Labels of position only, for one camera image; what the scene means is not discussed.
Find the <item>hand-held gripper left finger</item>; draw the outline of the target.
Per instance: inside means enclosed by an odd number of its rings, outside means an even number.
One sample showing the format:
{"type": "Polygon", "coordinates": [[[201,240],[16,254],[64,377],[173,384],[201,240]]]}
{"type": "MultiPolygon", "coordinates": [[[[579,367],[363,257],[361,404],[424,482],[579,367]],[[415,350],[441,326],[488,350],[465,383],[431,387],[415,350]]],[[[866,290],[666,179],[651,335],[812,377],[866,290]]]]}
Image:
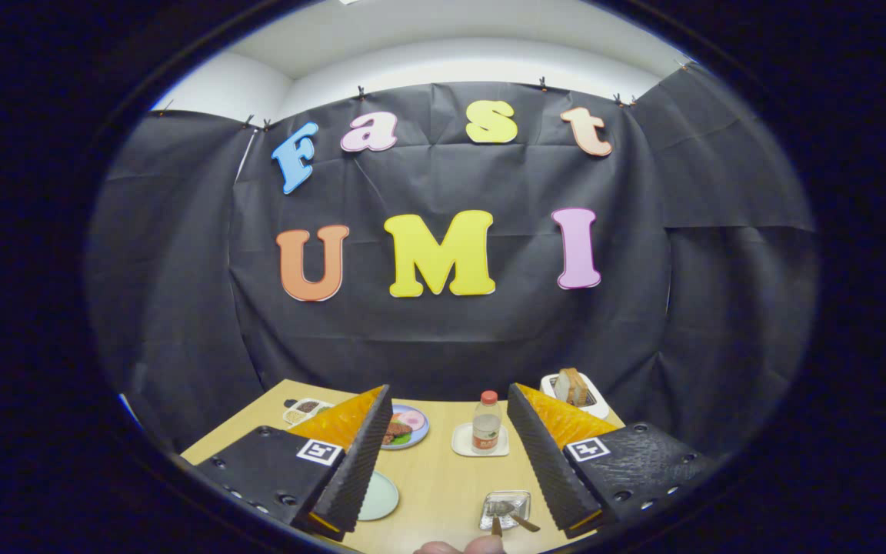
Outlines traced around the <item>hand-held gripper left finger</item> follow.
{"type": "Polygon", "coordinates": [[[196,467],[258,515],[341,541],[355,530],[390,418],[381,385],[288,430],[259,425],[196,467]]]}

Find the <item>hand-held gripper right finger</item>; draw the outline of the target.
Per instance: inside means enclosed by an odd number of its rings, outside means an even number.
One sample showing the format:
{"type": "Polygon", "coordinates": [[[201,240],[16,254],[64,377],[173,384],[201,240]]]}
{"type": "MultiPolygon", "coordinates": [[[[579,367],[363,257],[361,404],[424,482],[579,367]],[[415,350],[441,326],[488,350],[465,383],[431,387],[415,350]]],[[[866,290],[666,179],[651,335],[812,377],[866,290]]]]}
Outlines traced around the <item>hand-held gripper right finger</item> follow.
{"type": "Polygon", "coordinates": [[[698,488],[714,465],[654,425],[618,427],[520,383],[509,386],[507,414],[569,539],[640,525],[698,488]]]}

